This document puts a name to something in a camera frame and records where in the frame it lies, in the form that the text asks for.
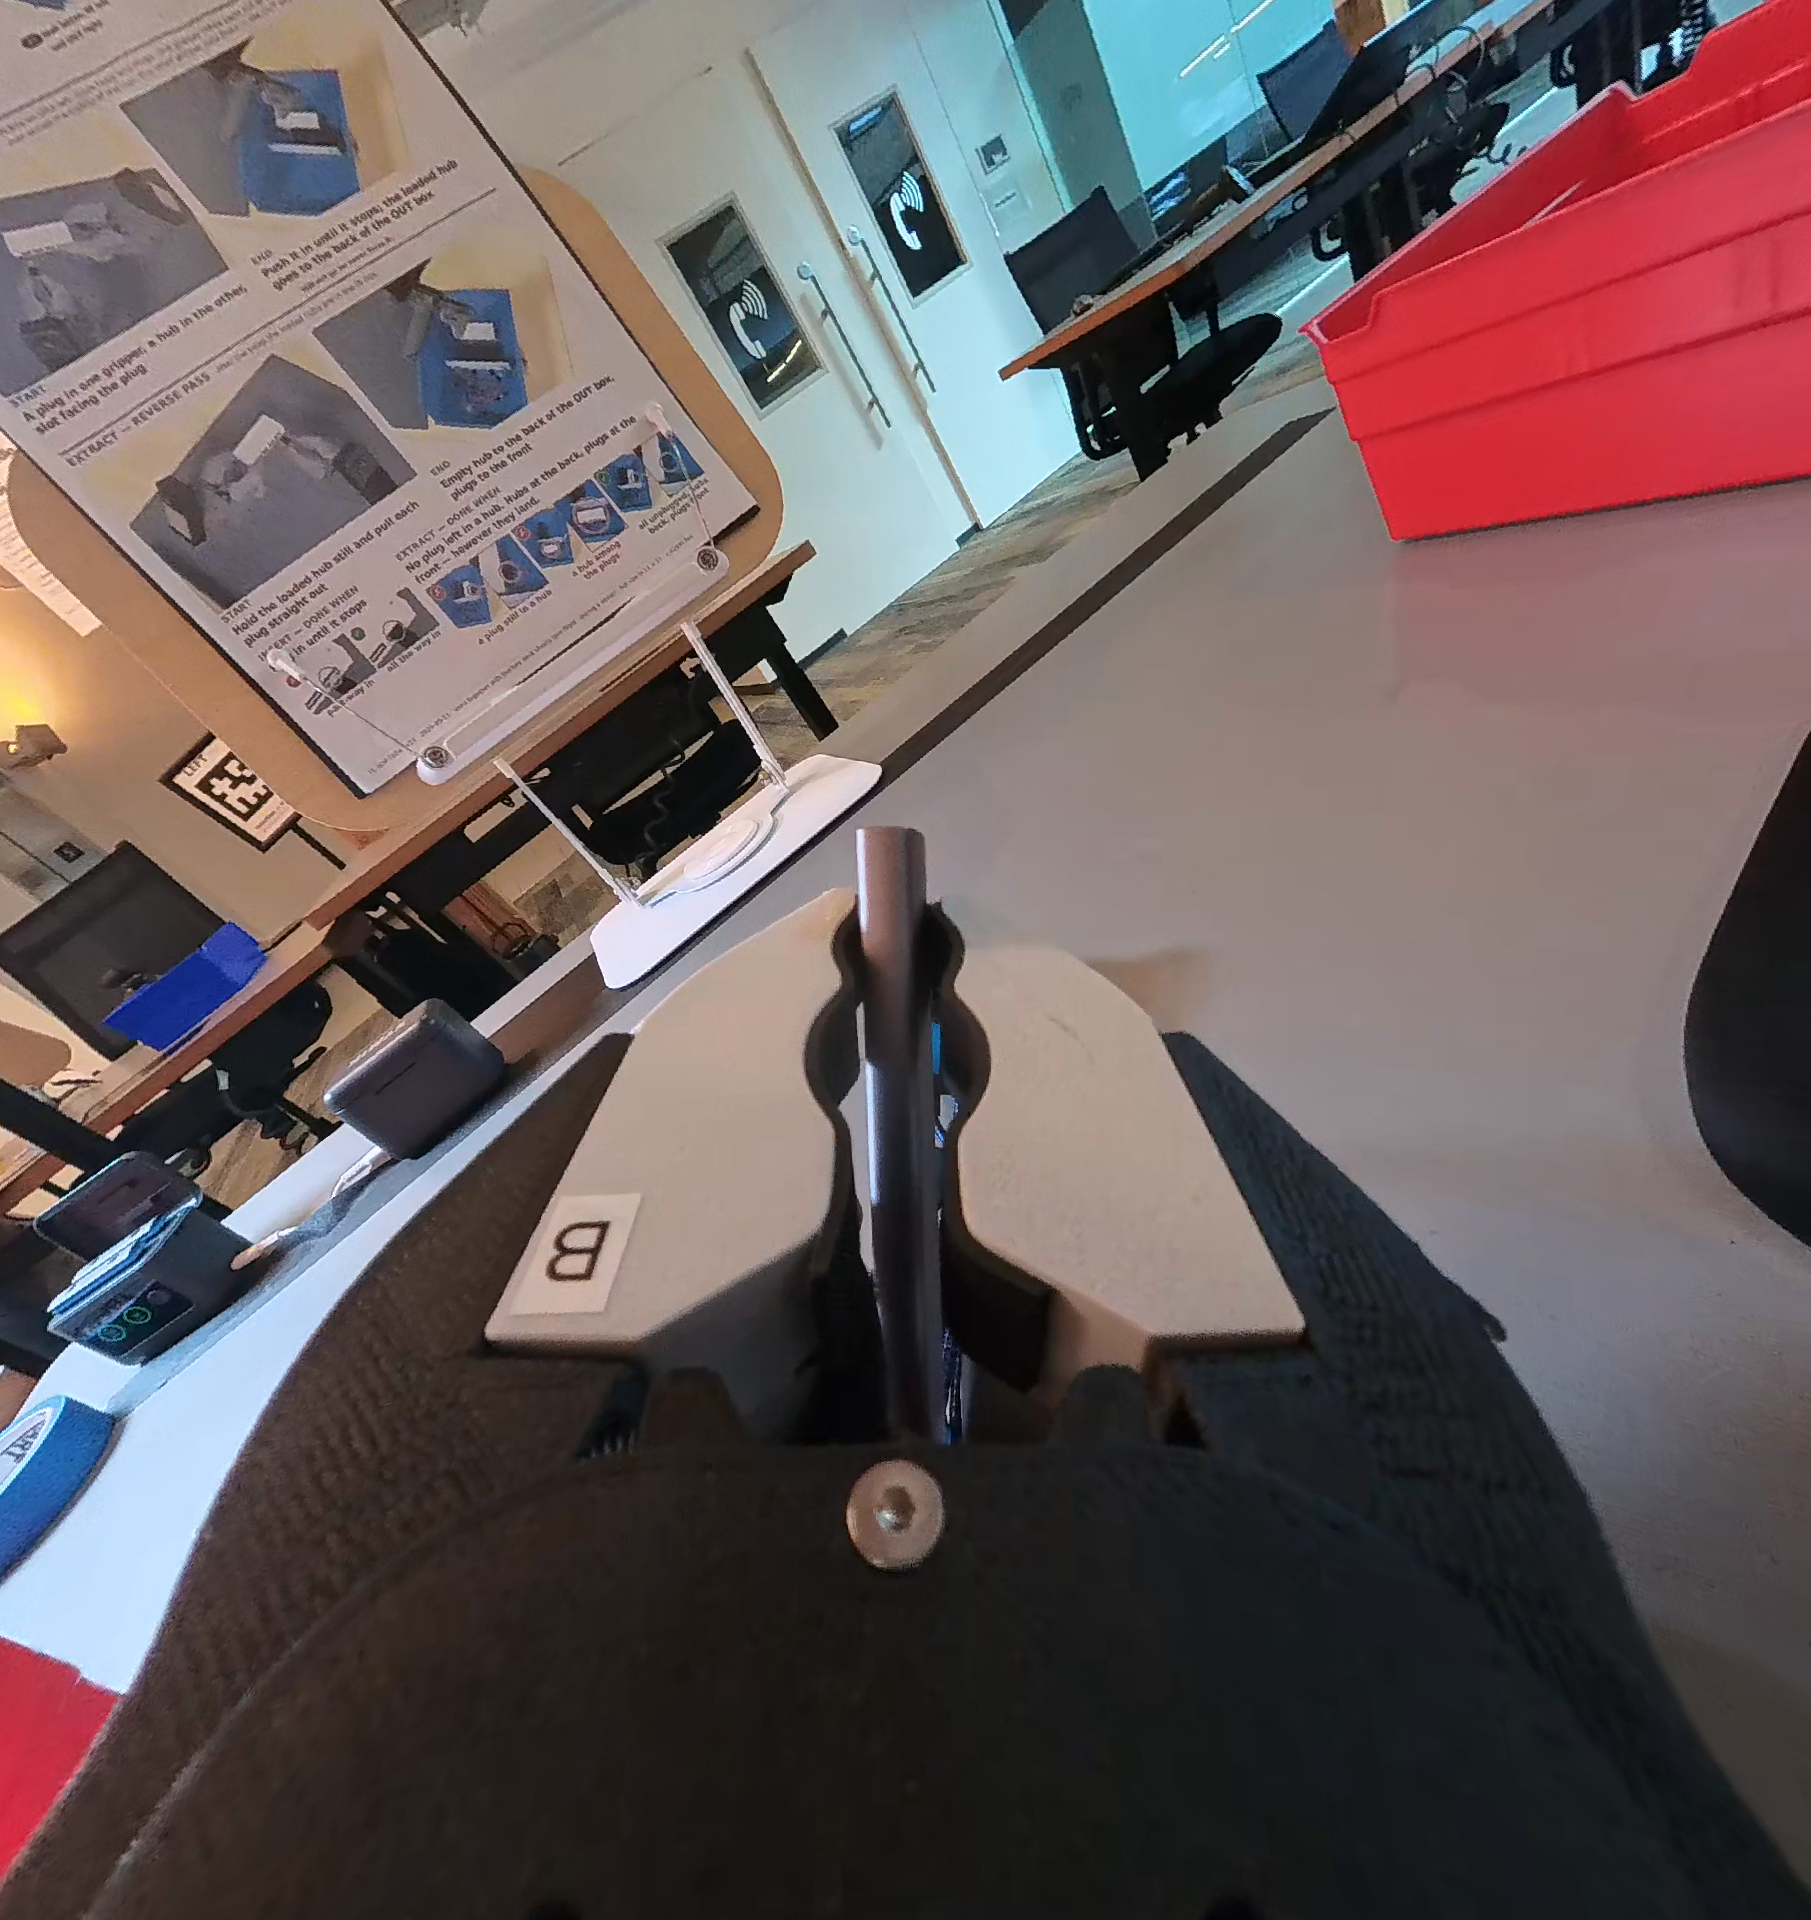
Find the black office chair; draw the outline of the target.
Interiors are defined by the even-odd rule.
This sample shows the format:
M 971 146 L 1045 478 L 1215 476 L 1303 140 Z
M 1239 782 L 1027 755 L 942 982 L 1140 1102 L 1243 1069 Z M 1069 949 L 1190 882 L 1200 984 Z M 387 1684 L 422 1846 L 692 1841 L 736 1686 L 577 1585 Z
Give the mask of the black office chair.
M 1099 305 L 1133 276 L 1154 269 L 1170 245 L 1137 247 L 1104 187 L 1006 265 L 1040 336 L 1037 367 L 1062 377 L 1078 446 L 1089 462 L 1128 453 L 1138 474 L 1160 465 L 1175 437 L 1187 441 L 1222 417 L 1233 391 L 1277 344 L 1281 322 L 1220 318 L 1220 293 L 1204 263 L 1168 289 L 1097 322 Z M 1053 336 L 1084 322 L 1066 344 Z

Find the blue tape roll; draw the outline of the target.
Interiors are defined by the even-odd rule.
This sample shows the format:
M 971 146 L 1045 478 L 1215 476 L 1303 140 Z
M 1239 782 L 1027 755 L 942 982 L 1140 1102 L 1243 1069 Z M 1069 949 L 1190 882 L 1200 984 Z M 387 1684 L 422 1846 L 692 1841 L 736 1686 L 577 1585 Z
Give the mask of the blue tape roll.
M 91 1482 L 118 1419 L 68 1396 L 46 1396 L 0 1431 L 0 1585 Z

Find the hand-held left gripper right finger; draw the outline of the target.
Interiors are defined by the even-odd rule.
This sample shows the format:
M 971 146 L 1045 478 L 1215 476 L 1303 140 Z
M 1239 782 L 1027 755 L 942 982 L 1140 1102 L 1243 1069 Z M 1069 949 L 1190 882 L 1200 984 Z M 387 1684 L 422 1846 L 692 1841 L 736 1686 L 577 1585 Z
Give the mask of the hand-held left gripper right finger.
M 940 1318 L 970 1411 L 1057 1411 L 1089 1370 L 1277 1356 L 1305 1318 L 1154 1019 L 1059 949 L 931 910 Z

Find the slim grey usb hub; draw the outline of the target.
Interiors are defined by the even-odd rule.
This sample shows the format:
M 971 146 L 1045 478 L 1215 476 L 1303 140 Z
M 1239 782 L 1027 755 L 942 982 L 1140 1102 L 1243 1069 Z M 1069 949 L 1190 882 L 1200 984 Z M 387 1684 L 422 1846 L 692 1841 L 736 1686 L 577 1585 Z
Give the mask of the slim grey usb hub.
M 950 926 L 926 895 L 916 828 L 856 844 L 864 982 L 870 1268 L 892 1435 L 946 1441 L 934 1023 Z

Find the black monitor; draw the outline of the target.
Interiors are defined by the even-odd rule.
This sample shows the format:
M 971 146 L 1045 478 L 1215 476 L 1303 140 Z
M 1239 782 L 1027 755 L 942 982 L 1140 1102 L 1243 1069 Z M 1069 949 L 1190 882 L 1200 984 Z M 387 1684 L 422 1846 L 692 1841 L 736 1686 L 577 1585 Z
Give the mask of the black monitor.
M 115 1063 L 134 1041 L 105 1017 L 168 973 L 222 921 L 134 844 L 118 844 L 0 932 L 0 973 Z

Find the red plastic bin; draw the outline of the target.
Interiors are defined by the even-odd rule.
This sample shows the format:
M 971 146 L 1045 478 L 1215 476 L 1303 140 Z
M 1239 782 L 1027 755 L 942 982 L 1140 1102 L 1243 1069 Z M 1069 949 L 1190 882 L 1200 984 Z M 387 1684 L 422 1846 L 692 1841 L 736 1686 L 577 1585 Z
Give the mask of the red plastic bin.
M 1305 326 L 1396 541 L 1811 476 L 1811 96 L 1613 91 Z
M 0 1637 L 0 1878 L 116 1705 L 74 1667 Z
M 1632 109 L 1642 156 L 1689 152 L 1811 103 L 1811 2 L 1766 2 L 1710 30 L 1685 74 Z

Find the rounded wooden board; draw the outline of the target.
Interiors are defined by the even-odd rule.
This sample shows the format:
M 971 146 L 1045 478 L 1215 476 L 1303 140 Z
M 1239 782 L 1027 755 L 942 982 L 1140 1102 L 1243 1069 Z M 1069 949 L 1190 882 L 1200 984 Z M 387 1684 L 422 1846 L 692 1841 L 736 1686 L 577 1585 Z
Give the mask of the rounded wooden board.
M 673 415 L 689 417 L 758 499 L 758 516 L 715 535 L 731 560 L 728 581 L 746 577 L 771 560 L 782 526 L 782 489 L 771 455 L 605 218 L 548 174 L 527 172 L 526 181 L 614 314 L 663 373 L 676 402 Z M 297 812 L 339 828 L 361 847 L 389 828 L 422 825 L 442 787 L 405 772 L 376 796 L 356 796 L 280 708 L 23 457 L 13 464 L 9 492 L 25 543 L 99 617 L 93 644 L 116 686 L 154 693 L 163 703 L 185 709 L 201 733 L 222 739 Z

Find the long wooden office desk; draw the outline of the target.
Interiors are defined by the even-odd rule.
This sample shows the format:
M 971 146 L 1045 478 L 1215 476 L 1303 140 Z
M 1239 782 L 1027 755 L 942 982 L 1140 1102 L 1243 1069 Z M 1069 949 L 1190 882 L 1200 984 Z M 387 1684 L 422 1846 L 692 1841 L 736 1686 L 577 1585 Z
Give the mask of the long wooden office desk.
M 1105 195 L 1014 254 L 1042 334 L 1001 377 L 1059 373 L 1084 455 L 1128 455 L 1152 476 L 1178 438 L 1220 420 L 1283 332 L 1274 314 L 1229 319 L 1224 307 L 1303 242 L 1353 279 L 1409 247 L 1490 156 L 1506 92 L 1550 61 L 1566 24 L 1566 4 L 1421 4 L 1355 50 L 1324 27 L 1291 61 L 1299 89 L 1313 56 L 1340 59 L 1321 62 L 1324 98 L 1281 124 L 1284 144 L 1249 178 L 1220 174 L 1110 273 L 1118 213 Z

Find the black phone sign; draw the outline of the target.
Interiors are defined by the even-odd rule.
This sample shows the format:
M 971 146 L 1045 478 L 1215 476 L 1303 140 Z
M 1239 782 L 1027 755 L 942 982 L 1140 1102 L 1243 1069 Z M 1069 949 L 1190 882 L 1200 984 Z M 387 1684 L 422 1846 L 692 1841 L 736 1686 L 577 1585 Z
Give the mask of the black phone sign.
M 702 210 L 662 247 L 759 415 L 784 405 L 823 371 L 734 195 Z
M 904 101 L 892 89 L 844 115 L 835 133 L 892 273 L 910 300 L 923 300 L 967 257 Z

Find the dark grey charging case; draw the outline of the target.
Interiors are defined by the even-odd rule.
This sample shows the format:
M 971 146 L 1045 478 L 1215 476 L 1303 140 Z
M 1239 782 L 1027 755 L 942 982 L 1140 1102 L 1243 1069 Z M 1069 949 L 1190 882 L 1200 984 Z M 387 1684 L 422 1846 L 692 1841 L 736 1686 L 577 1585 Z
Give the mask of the dark grey charging case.
M 415 1160 L 477 1112 L 507 1074 L 498 1044 L 429 998 L 341 1070 L 323 1108 L 389 1160 Z

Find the fiducial tag sign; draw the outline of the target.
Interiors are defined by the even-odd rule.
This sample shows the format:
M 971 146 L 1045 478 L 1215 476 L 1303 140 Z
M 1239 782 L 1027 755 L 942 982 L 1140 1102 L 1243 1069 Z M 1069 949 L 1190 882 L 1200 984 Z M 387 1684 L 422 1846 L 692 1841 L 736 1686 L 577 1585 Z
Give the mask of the fiducial tag sign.
M 270 851 L 300 826 L 297 809 L 210 733 L 173 762 L 158 782 L 254 851 Z

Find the white door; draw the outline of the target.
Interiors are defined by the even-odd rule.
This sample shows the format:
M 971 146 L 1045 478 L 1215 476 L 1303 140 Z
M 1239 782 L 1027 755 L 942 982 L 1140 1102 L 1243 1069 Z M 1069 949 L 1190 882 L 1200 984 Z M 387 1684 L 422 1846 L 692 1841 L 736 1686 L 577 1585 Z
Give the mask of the white door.
M 934 421 L 920 362 L 896 332 L 872 276 L 876 260 L 853 238 L 858 181 L 833 126 L 868 103 L 853 91 L 860 44 L 844 4 L 804 4 L 749 39 L 746 59 L 820 221 L 796 263 L 801 293 L 844 366 L 873 444 L 914 487 L 914 508 L 950 553 L 977 529 L 977 511 Z

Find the wooden desk with black legs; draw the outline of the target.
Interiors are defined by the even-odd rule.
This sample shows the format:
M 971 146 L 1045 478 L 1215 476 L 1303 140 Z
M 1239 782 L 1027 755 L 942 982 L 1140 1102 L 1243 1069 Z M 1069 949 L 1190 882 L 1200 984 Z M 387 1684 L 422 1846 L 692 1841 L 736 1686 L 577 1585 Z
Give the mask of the wooden desk with black legs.
M 746 577 L 728 581 L 707 608 L 697 610 L 715 671 L 705 671 L 678 629 L 669 629 L 644 642 L 626 666 L 597 673 L 555 711 L 512 733 L 505 743 L 507 764 L 530 781 L 534 798 L 555 805 L 564 822 L 571 822 L 576 805 L 597 818 L 607 804 L 621 804 L 654 781 L 673 755 L 678 735 L 665 727 L 663 708 L 651 698 L 652 684 L 676 678 L 713 701 L 740 686 L 754 669 L 771 674 L 777 693 L 796 711 L 806 746 L 831 737 L 841 723 L 773 620 L 796 570 L 813 558 L 813 545 L 801 541 Z M 371 914 L 381 900 L 398 900 L 427 926 L 447 933 L 449 902 L 486 882 L 544 828 L 532 804 L 519 802 L 502 826 L 486 828 L 477 840 L 468 836 L 468 825 L 502 804 L 507 792 L 510 781 L 486 769 L 437 789 L 422 825 L 380 836 L 300 914 L 300 922 L 323 932 L 354 910 Z

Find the dark grey charger box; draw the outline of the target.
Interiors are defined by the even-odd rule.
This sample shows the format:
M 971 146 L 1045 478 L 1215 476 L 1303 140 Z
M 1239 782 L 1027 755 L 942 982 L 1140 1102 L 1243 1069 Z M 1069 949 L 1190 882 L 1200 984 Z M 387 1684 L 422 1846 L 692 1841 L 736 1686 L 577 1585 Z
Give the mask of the dark grey charger box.
M 137 1367 L 209 1326 L 252 1283 L 252 1249 L 220 1204 L 144 1152 L 121 1154 L 34 1221 L 79 1261 L 47 1305 L 47 1334 Z

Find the small blue bin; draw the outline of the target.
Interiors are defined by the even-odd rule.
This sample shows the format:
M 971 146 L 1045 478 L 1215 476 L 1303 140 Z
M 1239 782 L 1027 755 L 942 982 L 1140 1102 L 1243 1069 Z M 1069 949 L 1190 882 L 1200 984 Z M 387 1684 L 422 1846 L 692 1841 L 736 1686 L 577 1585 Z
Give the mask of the small blue bin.
M 220 925 L 201 948 L 99 1019 L 126 1044 L 168 1052 L 231 1003 L 266 964 L 266 949 L 237 925 Z

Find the instruction poster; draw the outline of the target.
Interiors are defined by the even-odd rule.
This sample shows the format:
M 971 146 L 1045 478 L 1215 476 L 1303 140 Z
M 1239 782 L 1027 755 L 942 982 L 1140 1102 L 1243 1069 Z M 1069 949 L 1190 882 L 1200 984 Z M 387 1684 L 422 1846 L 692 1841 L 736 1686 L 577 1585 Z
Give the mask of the instruction poster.
M 758 516 L 389 4 L 0 2 L 0 432 L 363 798 Z

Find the white poster stand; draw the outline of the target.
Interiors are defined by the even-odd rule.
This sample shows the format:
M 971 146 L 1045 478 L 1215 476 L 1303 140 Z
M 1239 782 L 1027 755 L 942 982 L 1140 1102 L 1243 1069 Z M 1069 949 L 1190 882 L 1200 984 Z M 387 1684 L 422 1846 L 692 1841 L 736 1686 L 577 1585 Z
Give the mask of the white poster stand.
M 590 684 L 597 673 L 626 666 L 644 642 L 669 629 L 678 629 L 705 671 L 717 669 L 695 617 L 728 582 L 731 560 L 707 526 L 702 485 L 705 476 L 695 474 L 673 495 L 673 503 L 692 516 L 698 539 L 679 543 L 672 564 L 652 570 L 649 585 L 619 610 L 612 637 L 594 658 L 582 660 L 568 649 L 547 660 L 522 683 L 498 689 L 483 708 L 440 739 L 425 743 L 411 764 L 412 777 L 429 787 L 447 787 L 475 769 L 498 771 L 586 861 L 615 898 L 615 906 L 590 933 L 593 958 L 605 988 L 614 992 L 657 973 L 750 887 L 844 818 L 880 779 L 878 764 L 837 755 L 810 755 L 794 769 L 784 766 L 739 689 L 726 689 L 719 698 L 752 755 L 749 793 L 736 805 L 722 804 L 715 822 L 695 833 L 652 879 L 631 884 L 621 867 L 564 822 L 553 804 L 534 798 L 530 781 L 507 764 L 505 743 L 512 733 L 555 711 L 562 699 Z

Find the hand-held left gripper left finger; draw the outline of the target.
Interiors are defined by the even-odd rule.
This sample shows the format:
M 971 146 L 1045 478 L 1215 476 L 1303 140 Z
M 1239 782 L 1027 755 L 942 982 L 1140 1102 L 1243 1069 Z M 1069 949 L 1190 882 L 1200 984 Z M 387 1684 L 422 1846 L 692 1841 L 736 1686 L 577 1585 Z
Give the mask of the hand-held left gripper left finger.
M 870 1431 L 870 1275 L 844 1098 L 858 898 L 691 975 L 626 1038 L 483 1339 L 715 1373 L 762 1439 Z

